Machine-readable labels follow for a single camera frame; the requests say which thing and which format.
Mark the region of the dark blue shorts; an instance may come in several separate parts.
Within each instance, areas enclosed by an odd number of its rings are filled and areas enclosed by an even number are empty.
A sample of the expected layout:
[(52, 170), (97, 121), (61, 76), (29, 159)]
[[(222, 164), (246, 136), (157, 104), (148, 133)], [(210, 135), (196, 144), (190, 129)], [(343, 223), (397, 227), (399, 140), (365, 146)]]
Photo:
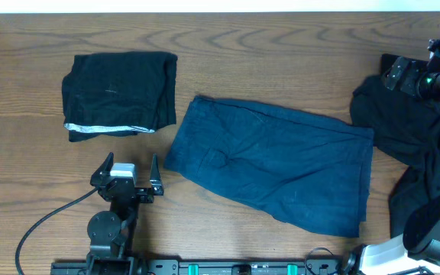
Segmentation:
[(374, 132), (276, 105), (196, 96), (164, 166), (316, 234), (356, 238)]

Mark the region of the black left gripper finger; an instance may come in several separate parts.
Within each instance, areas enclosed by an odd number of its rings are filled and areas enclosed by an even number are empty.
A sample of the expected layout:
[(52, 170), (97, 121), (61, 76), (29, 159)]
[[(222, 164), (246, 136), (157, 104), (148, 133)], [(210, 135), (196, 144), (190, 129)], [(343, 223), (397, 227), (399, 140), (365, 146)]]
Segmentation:
[(90, 185), (100, 187), (108, 184), (113, 164), (114, 154), (110, 152), (99, 168), (91, 175)]
[(157, 155), (154, 154), (150, 169), (150, 184), (155, 196), (163, 195), (163, 183), (160, 177), (159, 164), (157, 160)]

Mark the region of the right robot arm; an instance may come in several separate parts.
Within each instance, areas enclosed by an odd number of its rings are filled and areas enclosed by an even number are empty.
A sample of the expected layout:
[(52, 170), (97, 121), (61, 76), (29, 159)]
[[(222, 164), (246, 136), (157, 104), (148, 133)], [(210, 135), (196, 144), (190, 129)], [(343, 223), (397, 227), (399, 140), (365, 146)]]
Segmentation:
[(388, 199), (390, 240), (351, 254), (354, 274), (440, 273), (440, 61), (384, 54), (353, 94), (354, 125), (406, 165)]

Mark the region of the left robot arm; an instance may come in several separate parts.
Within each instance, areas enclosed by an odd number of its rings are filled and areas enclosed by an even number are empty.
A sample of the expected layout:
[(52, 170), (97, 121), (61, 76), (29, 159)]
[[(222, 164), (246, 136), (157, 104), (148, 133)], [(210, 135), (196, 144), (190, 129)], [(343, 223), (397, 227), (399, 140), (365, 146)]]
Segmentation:
[(110, 204), (108, 211), (95, 214), (88, 223), (90, 251), (86, 257), (87, 274), (145, 275), (147, 261), (132, 251), (134, 231), (141, 204), (164, 194), (157, 156), (153, 155), (150, 186), (137, 187), (137, 170), (132, 163), (116, 163), (109, 154), (92, 174), (90, 185)]

